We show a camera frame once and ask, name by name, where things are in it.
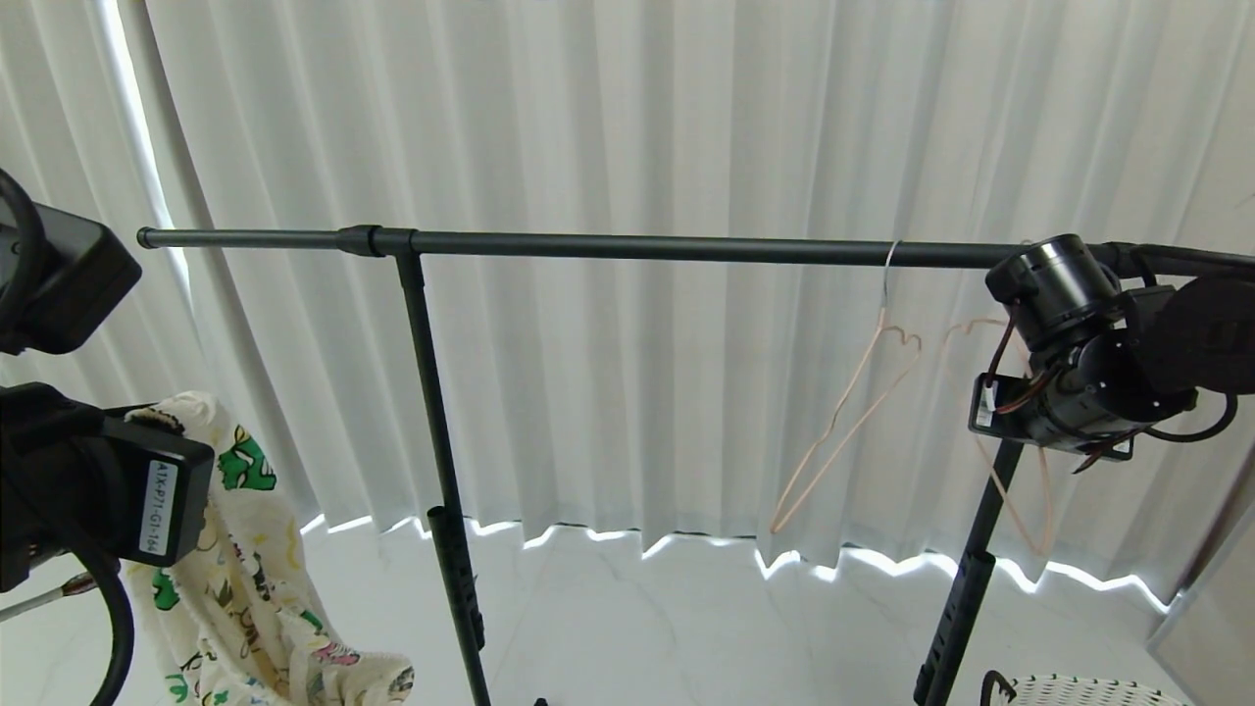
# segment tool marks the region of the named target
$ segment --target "white garment with cartoon print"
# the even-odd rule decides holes
[[[125,568],[139,624],[164,662],[173,703],[383,706],[405,700],[409,660],[340,642],[305,573],[296,518],[248,433],[218,401],[187,393],[131,413],[213,448],[205,529],[168,569]]]

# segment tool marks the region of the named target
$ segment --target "floor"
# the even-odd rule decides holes
[[[907,706],[950,583],[935,563],[877,567],[858,551],[835,573],[782,563],[764,582],[748,542],[674,538],[641,559],[631,533],[556,528],[520,549],[517,527],[494,529],[472,553],[498,705]],[[409,656],[410,703],[469,702],[429,540],[410,527],[378,538],[366,525],[318,529],[306,544],[346,642]],[[70,573],[40,569],[0,603]],[[1047,574],[1028,594],[999,571],[951,703],[975,705],[989,668],[1136,680],[1180,697],[1143,647],[1160,619],[1136,588],[1097,593]],[[94,594],[5,623],[0,702],[87,703],[107,648]],[[141,637],[119,703],[171,702]]]

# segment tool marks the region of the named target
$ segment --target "rack leg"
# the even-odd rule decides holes
[[[441,375],[435,367],[435,342],[432,339],[432,320],[423,291],[423,265],[417,252],[397,257],[409,330],[414,337],[414,355],[418,375],[423,385],[423,404],[435,450],[435,472],[441,480],[443,505],[432,508],[427,517],[432,525],[432,540],[444,578],[444,592],[453,614],[453,628],[462,648],[462,663],[471,685],[474,706],[491,706],[488,682],[484,680],[483,616],[479,613],[474,591],[474,573],[471,569],[471,552],[467,547],[466,524],[462,522],[462,499],[458,495],[458,478],[453,469],[453,445],[449,441],[449,423],[444,416],[444,399],[441,395]]]
[[[994,473],[1003,482],[1003,488],[1010,488],[1022,451],[1024,445],[1018,441],[1003,440],[998,446]],[[914,696],[920,706],[945,706],[950,700],[950,690],[954,688],[963,655],[968,650],[968,641],[976,624],[985,589],[989,588],[989,579],[994,576],[994,556],[989,553],[989,540],[1001,509],[1003,497],[990,479],[985,484],[976,518],[971,523],[968,545],[959,562],[959,572],[950,586],[950,596],[932,636],[932,646],[915,680]]]

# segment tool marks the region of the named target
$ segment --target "white label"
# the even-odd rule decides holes
[[[998,382],[980,386],[980,404],[976,405],[976,426],[989,429],[994,424],[994,400],[998,398]]]
[[[144,554],[166,556],[177,482],[178,466],[166,461],[148,464],[148,492],[144,494],[144,515],[139,524],[139,551]]]

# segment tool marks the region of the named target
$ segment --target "laundry basket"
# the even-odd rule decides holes
[[[1032,676],[1007,680],[989,671],[980,688],[980,706],[1187,706],[1157,688],[1137,682]]]

